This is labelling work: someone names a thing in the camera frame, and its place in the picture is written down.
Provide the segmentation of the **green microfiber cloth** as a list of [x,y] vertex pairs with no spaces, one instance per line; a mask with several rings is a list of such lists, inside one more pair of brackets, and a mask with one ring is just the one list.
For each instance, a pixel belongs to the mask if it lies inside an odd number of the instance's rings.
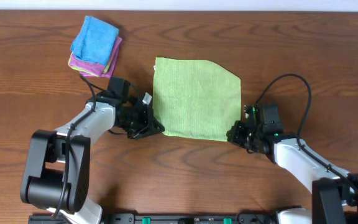
[[153,109],[166,136],[226,141],[241,117],[241,79],[209,60],[157,57]]

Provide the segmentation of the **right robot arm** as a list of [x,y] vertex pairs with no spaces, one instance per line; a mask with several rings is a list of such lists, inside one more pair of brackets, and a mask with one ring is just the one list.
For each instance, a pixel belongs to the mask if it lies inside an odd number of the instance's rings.
[[358,223],[358,174],[333,165],[304,140],[281,130],[265,132],[261,126],[236,121],[227,140],[250,154],[266,155],[311,193],[311,210],[281,210],[275,223]]

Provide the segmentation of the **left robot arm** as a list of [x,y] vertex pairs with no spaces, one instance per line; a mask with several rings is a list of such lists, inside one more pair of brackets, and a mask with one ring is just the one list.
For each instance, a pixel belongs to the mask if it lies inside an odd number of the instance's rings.
[[69,223],[100,223],[103,209],[88,197],[90,149],[113,127],[129,139],[163,132],[154,117],[152,96],[146,93],[133,106],[124,98],[97,96],[67,124],[53,131],[37,130],[30,139],[21,183],[22,202],[59,215]]

